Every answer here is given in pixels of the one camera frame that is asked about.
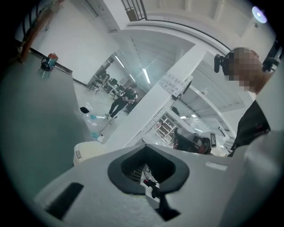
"fluorescent light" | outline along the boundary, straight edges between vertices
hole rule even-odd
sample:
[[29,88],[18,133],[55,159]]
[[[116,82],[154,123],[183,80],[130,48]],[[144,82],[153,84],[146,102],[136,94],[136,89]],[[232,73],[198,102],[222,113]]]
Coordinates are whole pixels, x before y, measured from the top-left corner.
[[143,72],[144,72],[144,74],[145,74],[145,76],[146,76],[147,82],[150,84],[150,80],[149,80],[149,77],[148,77],[148,74],[147,74],[146,69],[143,69]]
[[[129,74],[129,76],[131,76],[131,74]],[[134,80],[134,78],[131,76],[131,78]],[[136,82],[135,80],[134,80],[134,82]]]
[[118,57],[117,56],[115,56],[115,57],[119,61],[119,63],[122,65],[122,67],[125,68],[124,65],[121,63],[121,61],[118,59]]

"chair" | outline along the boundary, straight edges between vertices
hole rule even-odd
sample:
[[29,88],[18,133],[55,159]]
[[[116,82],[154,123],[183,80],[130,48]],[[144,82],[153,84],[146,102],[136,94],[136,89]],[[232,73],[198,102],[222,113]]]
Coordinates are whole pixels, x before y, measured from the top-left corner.
[[95,90],[96,91],[96,94],[97,92],[99,91],[99,89],[103,86],[103,82],[101,80],[95,80],[94,82],[92,82],[89,86],[87,87],[90,87],[89,91],[91,89]]

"gray table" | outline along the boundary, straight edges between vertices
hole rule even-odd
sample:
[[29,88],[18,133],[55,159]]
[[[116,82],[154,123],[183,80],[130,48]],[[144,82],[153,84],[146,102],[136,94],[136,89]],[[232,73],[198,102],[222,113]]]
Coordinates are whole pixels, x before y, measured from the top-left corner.
[[33,197],[73,165],[74,146],[91,141],[72,76],[56,68],[49,76],[41,58],[29,54],[0,84],[0,149],[16,187]]

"person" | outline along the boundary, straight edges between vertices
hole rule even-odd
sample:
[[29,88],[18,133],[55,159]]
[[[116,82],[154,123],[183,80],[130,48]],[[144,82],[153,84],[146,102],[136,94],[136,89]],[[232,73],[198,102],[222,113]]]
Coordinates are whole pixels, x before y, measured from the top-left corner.
[[123,109],[123,107],[126,106],[126,104],[128,103],[132,103],[134,100],[136,100],[137,97],[137,92],[135,91],[135,88],[137,87],[137,84],[133,84],[131,87],[126,88],[122,93],[123,96],[119,97],[118,99],[116,99],[110,108],[110,111],[108,113],[106,113],[106,115],[108,116],[107,119],[111,120],[112,118],[115,117],[115,115],[121,111]]
[[[272,76],[271,72],[262,71],[258,54],[243,47],[235,48],[226,56],[216,55],[214,63],[216,73],[221,66],[227,79],[238,81],[239,86],[256,95]],[[232,152],[228,156],[232,157],[238,147],[249,145],[255,138],[269,131],[268,122],[259,105],[254,101],[238,123],[237,136],[231,147]]]

